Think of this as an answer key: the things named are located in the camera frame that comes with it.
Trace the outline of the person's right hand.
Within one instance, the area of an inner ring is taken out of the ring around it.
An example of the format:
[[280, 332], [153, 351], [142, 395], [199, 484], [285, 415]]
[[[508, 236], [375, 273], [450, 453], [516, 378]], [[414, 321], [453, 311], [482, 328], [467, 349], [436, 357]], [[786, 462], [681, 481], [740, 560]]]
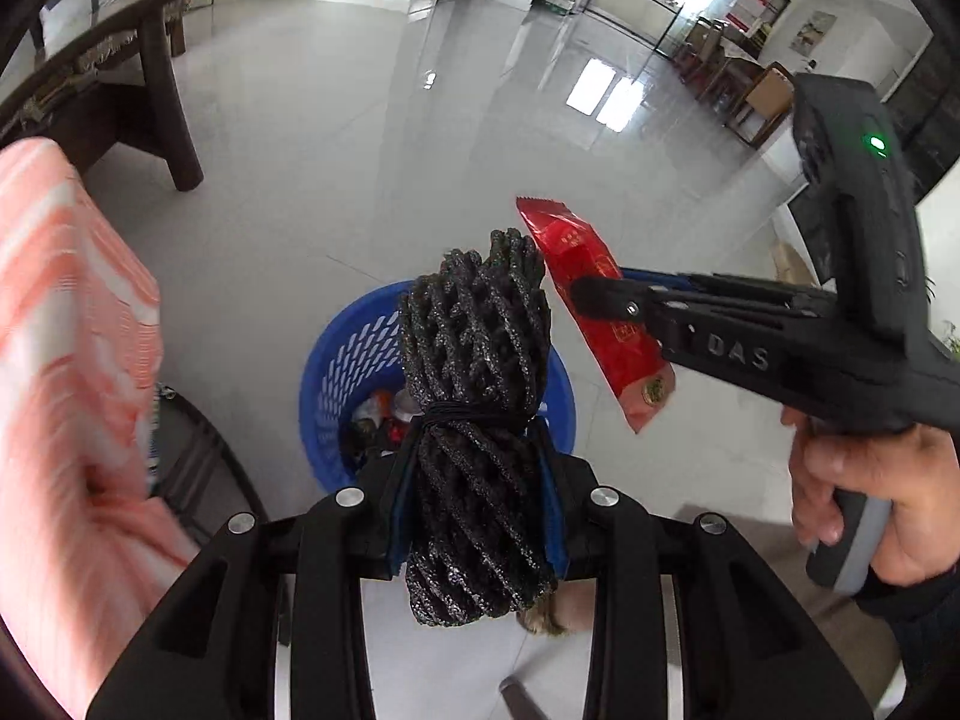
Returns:
[[898, 436], [817, 436], [793, 408], [781, 422], [794, 431], [789, 473], [800, 543], [838, 543], [844, 520], [833, 493], [846, 489], [892, 504], [872, 558], [880, 580], [909, 587], [957, 566], [958, 458], [949, 433], [918, 424]]

